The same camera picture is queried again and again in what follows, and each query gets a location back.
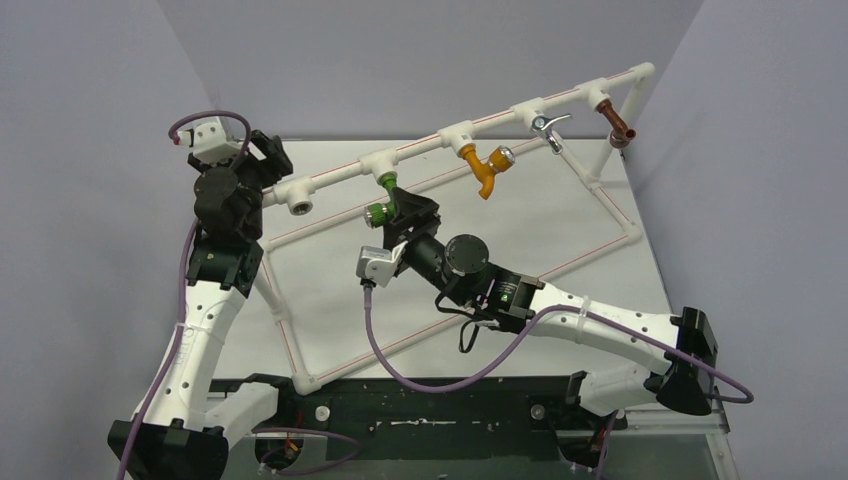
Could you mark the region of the white PVC pipe frame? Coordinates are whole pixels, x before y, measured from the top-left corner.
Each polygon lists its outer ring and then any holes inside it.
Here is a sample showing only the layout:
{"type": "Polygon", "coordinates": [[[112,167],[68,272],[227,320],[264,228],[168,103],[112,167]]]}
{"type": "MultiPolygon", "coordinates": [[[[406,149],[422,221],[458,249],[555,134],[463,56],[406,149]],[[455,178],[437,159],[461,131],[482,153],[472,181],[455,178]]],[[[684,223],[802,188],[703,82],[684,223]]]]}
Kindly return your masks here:
{"type": "MultiPolygon", "coordinates": [[[[520,102],[506,110],[483,118],[464,120],[443,127],[436,133],[411,141],[405,145],[388,147],[367,153],[351,163],[321,173],[281,181],[275,186],[267,187],[263,194],[263,206],[268,208],[274,205],[285,205],[289,208],[292,215],[305,215],[304,211],[308,213],[311,210],[311,197],[317,191],[359,176],[373,176],[375,182],[381,188],[387,190],[385,185],[390,185],[392,183],[391,181],[397,183],[396,167],[400,162],[417,156],[422,156],[423,158],[424,154],[437,149],[452,150],[467,166],[456,167],[441,175],[428,178],[410,186],[410,190],[413,193],[424,192],[430,188],[442,186],[466,175],[473,175],[481,185],[478,194],[486,200],[494,191],[497,175],[503,174],[509,168],[508,165],[511,166],[513,163],[509,162],[510,156],[505,152],[506,149],[500,147],[494,153],[494,160],[484,160],[484,157],[478,152],[478,147],[475,146],[475,137],[495,127],[513,122],[520,123],[534,136],[532,139],[525,140],[523,143],[510,147],[513,154],[512,158],[514,159],[519,154],[541,147],[550,148],[555,156],[561,158],[569,166],[581,186],[605,209],[621,230],[620,235],[614,240],[542,274],[542,278],[545,280],[557,278],[625,246],[637,244],[637,242],[642,241],[645,237],[645,232],[636,223],[635,217],[631,219],[605,190],[601,178],[608,160],[612,158],[614,149],[619,151],[623,159],[623,148],[635,139],[635,134],[633,134],[631,125],[628,125],[628,121],[632,120],[636,107],[642,103],[643,94],[648,86],[650,86],[654,73],[655,66],[650,62],[645,62],[630,67],[621,73],[575,85],[563,92],[520,102]],[[630,85],[630,90],[626,95],[623,106],[619,110],[616,110],[611,101],[609,90],[620,85],[630,85]],[[580,161],[576,154],[567,148],[567,145],[563,144],[563,139],[554,130],[556,123],[566,120],[570,115],[562,115],[556,118],[550,118],[546,115],[549,110],[555,107],[568,105],[573,102],[585,102],[592,111],[603,116],[610,124],[611,131],[605,139],[609,143],[605,143],[600,148],[597,160],[588,167],[580,161]]],[[[268,265],[266,267],[268,269],[266,270],[266,283],[271,287],[272,293],[276,295],[271,297],[276,303],[272,303],[271,300],[266,300],[266,302],[269,307],[273,305],[273,308],[276,309],[275,315],[277,313],[282,315],[277,317],[277,321],[292,370],[292,381],[296,392],[301,395],[311,394],[330,382],[361,372],[377,363],[378,359],[374,353],[365,353],[322,374],[314,375],[310,373],[308,367],[305,365],[304,357],[300,351],[300,345],[294,335],[293,317],[287,311],[288,307],[282,299],[282,294],[274,292],[274,289],[279,283],[270,266],[269,256],[277,248],[317,234],[325,229],[335,227],[345,221],[352,220],[357,211],[355,208],[350,208],[337,215],[327,217],[265,242],[265,247],[268,249],[268,253],[266,253],[264,259],[264,262],[266,262],[264,265],[268,265]]],[[[411,349],[413,346],[449,328],[460,325],[463,321],[461,317],[458,314],[451,314],[451,316],[441,321],[427,325],[402,339],[385,345],[381,353],[388,356],[411,349]]]]}

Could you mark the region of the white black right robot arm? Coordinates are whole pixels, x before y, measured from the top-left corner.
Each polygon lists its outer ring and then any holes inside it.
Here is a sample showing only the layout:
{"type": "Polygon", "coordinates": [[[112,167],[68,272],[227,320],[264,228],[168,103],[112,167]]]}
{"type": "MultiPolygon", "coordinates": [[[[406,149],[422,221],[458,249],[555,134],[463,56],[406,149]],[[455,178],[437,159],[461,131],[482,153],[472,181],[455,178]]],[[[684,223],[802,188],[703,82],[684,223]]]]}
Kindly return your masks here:
{"type": "Polygon", "coordinates": [[[599,416],[646,403],[705,416],[712,410],[718,346],[705,312],[650,314],[578,297],[489,259],[486,244],[462,234],[441,243],[438,204],[394,187],[382,221],[383,246],[438,292],[441,312],[493,331],[565,340],[626,359],[604,372],[577,373],[576,391],[562,400],[565,419],[577,427],[599,416]]]}

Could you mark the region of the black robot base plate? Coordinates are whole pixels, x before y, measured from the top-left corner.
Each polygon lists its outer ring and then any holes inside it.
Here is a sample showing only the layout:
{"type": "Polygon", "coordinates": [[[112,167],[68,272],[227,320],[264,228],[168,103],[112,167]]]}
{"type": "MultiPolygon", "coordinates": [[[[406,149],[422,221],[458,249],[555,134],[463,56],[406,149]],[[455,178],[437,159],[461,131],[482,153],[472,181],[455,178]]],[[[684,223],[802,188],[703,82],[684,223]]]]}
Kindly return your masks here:
{"type": "Polygon", "coordinates": [[[566,376],[485,378],[444,394],[366,378],[299,395],[288,378],[279,381],[281,409],[260,427],[341,434],[362,445],[362,460],[521,457],[595,466],[599,458],[602,424],[577,408],[566,376]]]}

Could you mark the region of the green water faucet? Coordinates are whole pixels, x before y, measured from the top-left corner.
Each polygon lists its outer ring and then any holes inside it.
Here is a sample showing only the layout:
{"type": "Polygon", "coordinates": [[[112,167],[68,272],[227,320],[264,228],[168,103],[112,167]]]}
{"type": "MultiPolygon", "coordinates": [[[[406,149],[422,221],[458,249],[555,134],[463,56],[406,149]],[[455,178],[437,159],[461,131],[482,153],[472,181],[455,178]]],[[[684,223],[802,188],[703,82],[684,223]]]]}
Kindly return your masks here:
{"type": "Polygon", "coordinates": [[[385,226],[396,215],[394,190],[397,188],[397,174],[393,172],[382,175],[378,184],[385,190],[385,202],[376,202],[364,207],[363,218],[369,228],[376,229],[385,226]]]}

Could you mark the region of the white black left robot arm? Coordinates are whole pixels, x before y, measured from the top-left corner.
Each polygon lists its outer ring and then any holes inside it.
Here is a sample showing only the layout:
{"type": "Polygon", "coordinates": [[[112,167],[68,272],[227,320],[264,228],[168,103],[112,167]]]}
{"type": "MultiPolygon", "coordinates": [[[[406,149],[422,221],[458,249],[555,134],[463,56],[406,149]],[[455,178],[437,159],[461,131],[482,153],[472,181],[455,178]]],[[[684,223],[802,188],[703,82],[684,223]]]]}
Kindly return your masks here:
{"type": "Polygon", "coordinates": [[[250,133],[247,150],[210,132],[190,136],[199,176],[195,221],[180,260],[182,305],[159,371],[129,421],[113,423],[107,443],[118,478],[219,479],[232,447],[264,422],[283,429],[296,402],[285,381],[252,375],[210,407],[215,368],[233,322],[249,298],[263,249],[262,194],[293,166],[279,137],[250,133]]]}

